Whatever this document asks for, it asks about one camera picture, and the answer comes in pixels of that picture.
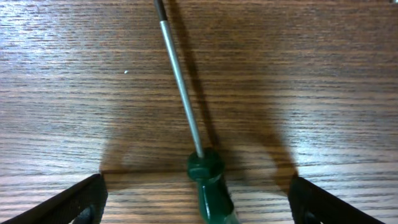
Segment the green handled screwdriver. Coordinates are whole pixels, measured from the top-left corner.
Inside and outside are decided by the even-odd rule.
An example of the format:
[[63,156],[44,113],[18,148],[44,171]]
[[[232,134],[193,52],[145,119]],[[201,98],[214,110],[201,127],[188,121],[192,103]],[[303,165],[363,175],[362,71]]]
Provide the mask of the green handled screwdriver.
[[154,6],[195,146],[188,157],[187,175],[197,187],[200,215],[206,224],[240,224],[224,179],[225,164],[218,152],[202,146],[163,1],[154,0]]

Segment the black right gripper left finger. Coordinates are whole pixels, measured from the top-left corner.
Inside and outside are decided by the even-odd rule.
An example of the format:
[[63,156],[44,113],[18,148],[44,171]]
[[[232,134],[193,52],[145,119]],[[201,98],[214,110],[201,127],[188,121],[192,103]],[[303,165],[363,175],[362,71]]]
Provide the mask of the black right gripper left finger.
[[93,174],[3,224],[99,224],[107,198],[104,177]]

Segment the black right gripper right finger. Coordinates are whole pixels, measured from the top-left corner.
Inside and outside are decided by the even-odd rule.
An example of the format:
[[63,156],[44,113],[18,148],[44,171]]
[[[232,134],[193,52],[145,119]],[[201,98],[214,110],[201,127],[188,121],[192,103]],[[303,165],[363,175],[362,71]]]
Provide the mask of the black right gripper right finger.
[[383,224],[299,176],[291,180],[288,200],[295,224]]

